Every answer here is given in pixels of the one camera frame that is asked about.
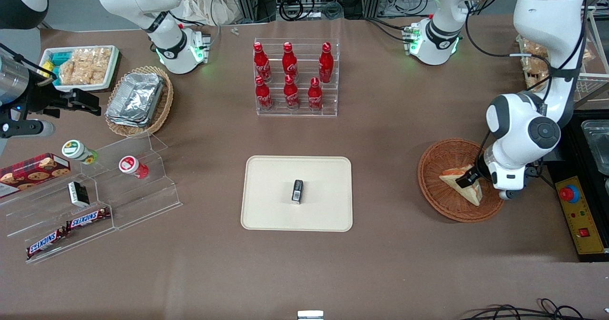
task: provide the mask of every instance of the acrylic display stand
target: acrylic display stand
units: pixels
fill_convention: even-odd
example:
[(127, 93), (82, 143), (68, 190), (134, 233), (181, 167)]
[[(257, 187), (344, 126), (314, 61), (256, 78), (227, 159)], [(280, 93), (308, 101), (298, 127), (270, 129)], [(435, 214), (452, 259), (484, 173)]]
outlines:
[[(256, 112), (259, 116), (337, 116), (339, 107), (339, 57), (341, 46), (338, 39), (259, 39), (265, 49), (265, 53), (270, 61), (272, 80), (267, 82), (273, 99), (274, 108), (270, 111), (261, 110), (257, 99)], [(287, 109), (283, 86), (285, 85), (285, 74), (281, 58), (283, 57), (283, 43), (291, 42), (294, 54), (298, 59), (298, 99), (300, 108), (298, 110)], [(332, 78), (328, 84), (320, 84), (322, 88), (322, 111), (313, 112), (309, 110), (309, 97), (307, 93), (311, 86), (311, 78), (319, 77), (319, 56), (322, 53), (322, 44), (330, 42), (332, 45), (332, 56), (334, 58), (334, 68)], [(256, 67), (253, 65), (254, 77), (256, 77)]]
[[(72, 160), (71, 175), (19, 192), (8, 201), (2, 200), (0, 207), (6, 210), (8, 236), (25, 240), (26, 257), (27, 247), (65, 226), (68, 220), (106, 206), (111, 209), (111, 218), (70, 231), (67, 237), (27, 261), (39, 262), (182, 205), (158, 153), (166, 147), (156, 136), (144, 132), (96, 150), (98, 159), (94, 164), (81, 165)], [(133, 155), (148, 166), (145, 179), (120, 172), (118, 162), (126, 155)], [(70, 203), (68, 183), (72, 181), (87, 188), (89, 207)]]

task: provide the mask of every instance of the red button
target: red button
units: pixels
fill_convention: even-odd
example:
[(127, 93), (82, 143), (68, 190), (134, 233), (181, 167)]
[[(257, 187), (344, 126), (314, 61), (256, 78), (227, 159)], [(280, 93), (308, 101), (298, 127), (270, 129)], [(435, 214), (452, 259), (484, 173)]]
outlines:
[(559, 190), (559, 196), (561, 200), (571, 201), (575, 197), (575, 193), (571, 188), (565, 186)]
[(579, 236), (590, 236), (590, 232), (587, 228), (579, 229)]

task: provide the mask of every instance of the coca-cola bottle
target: coca-cola bottle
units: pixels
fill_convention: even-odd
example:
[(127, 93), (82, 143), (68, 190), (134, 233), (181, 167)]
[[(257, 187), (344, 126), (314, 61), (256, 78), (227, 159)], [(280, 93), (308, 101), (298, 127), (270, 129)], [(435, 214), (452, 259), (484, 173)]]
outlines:
[(322, 88), (319, 86), (319, 79), (313, 77), (309, 87), (309, 109), (313, 112), (322, 110)]
[(292, 52), (292, 43), (290, 42), (283, 43), (283, 58), (281, 63), (283, 63), (285, 75), (293, 75), (294, 81), (298, 81), (298, 60), (296, 60), (296, 55)]
[(285, 102), (287, 103), (287, 109), (296, 111), (300, 107), (300, 101), (298, 101), (298, 87), (294, 84), (294, 76), (285, 76), (285, 86), (283, 86), (283, 94), (285, 94)]
[(319, 79), (322, 83), (327, 84), (332, 78), (332, 69), (334, 68), (334, 58), (332, 57), (332, 46), (330, 42), (322, 45), (322, 55), (319, 57)]
[(271, 80), (270, 65), (268, 64), (268, 57), (263, 50), (263, 45), (260, 42), (254, 43), (254, 64), (256, 65), (256, 71), (258, 75), (263, 77), (265, 82)]
[(270, 91), (265, 84), (265, 79), (260, 75), (256, 77), (256, 98), (261, 110), (270, 111), (273, 109), (273, 99), (270, 97)]

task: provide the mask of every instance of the brown table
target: brown table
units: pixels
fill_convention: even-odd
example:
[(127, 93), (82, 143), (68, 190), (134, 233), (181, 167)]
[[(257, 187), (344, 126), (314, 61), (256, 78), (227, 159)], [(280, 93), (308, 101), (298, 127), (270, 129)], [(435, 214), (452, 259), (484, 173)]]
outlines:
[[(416, 166), (426, 147), (451, 136), (480, 141), (493, 97), (524, 87), (517, 59), (490, 58), (464, 40), (448, 63), (430, 67), (365, 21), (240, 26), (238, 37), (229, 29), (209, 64), (170, 75), (176, 99), (157, 135), (169, 145), (167, 174), (184, 205), (40, 264), (24, 263), (24, 242), (0, 236), (4, 318), (267, 320), (322, 309), (330, 320), (432, 320), (491, 303), (537, 309), (541, 297), (606, 317), (609, 264), (575, 263), (556, 194), (541, 181), (479, 224), (448, 220), (419, 191)], [(511, 17), (474, 17), (471, 29), (487, 50), (515, 50)], [(338, 118), (257, 117), (255, 37), (340, 38)], [(116, 45), (120, 75), (159, 65), (140, 30), (43, 30), (42, 38), (43, 48)], [(105, 103), (107, 94), (100, 97)], [(1, 165), (56, 153), (84, 134), (94, 134), (90, 147), (120, 139), (103, 117), (63, 112), (55, 124), (49, 138), (11, 140)], [(353, 228), (243, 229), (252, 155), (348, 157)]]

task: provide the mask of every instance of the bread slice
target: bread slice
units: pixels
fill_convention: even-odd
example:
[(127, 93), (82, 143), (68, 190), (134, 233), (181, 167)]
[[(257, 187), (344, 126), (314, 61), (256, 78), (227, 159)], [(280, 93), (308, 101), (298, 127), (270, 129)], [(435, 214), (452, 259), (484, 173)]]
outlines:
[(456, 190), (465, 197), (470, 203), (479, 206), (480, 200), (482, 200), (482, 189), (478, 181), (474, 182), (471, 186), (461, 188), (457, 184), (457, 179), (463, 176), (473, 165), (463, 166), (461, 168), (454, 168), (444, 170), (440, 175), (440, 180), (444, 181), (447, 185), (451, 186), (452, 189)]

